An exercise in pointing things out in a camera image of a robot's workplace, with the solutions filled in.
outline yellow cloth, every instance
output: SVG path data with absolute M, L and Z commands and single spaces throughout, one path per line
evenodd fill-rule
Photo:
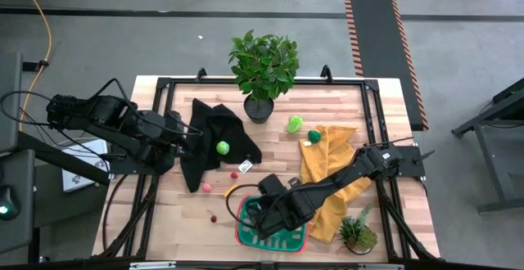
M 347 140 L 355 132 L 355 128 L 318 126 L 321 133 L 320 142 L 304 146 L 300 140 L 302 164 L 300 177 L 303 183 L 317 182 L 326 176 L 346 167 L 353 159 L 355 150 Z M 311 223 L 309 235 L 313 238 L 330 243 L 347 213 L 347 202 L 355 199 L 369 187 L 369 178 L 360 178 L 329 196 L 317 212 Z

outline green lime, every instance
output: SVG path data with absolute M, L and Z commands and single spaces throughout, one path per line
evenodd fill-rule
M 227 155 L 229 152 L 229 144 L 227 142 L 219 142 L 216 145 L 216 151 L 221 155 Z

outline black cloth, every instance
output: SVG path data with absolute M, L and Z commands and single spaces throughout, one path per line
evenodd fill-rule
M 262 152 L 247 136 L 242 120 L 223 104 L 211 108 L 206 103 L 193 99 L 189 124 L 204 133 L 199 137 L 187 136 L 193 156 L 180 160 L 190 192 L 198 190 L 204 171 L 217 169 L 220 161 L 227 164 L 241 164 L 244 160 L 249 160 L 252 164 L 262 162 Z M 221 141 L 229 144 L 227 155 L 221 155 L 216 150 Z

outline black plant pot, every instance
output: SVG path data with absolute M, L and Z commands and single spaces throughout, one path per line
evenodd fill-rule
M 275 103 L 273 100 L 254 101 L 251 100 L 251 95 L 246 97 L 246 100 L 244 101 L 244 110 L 246 111 L 247 116 L 255 124 L 265 123 L 273 112 L 274 107 Z

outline small white label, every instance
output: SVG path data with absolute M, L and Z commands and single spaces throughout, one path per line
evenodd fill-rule
M 238 166 L 238 169 L 241 173 L 246 173 L 252 166 L 253 164 L 249 160 L 244 160 L 244 162 Z

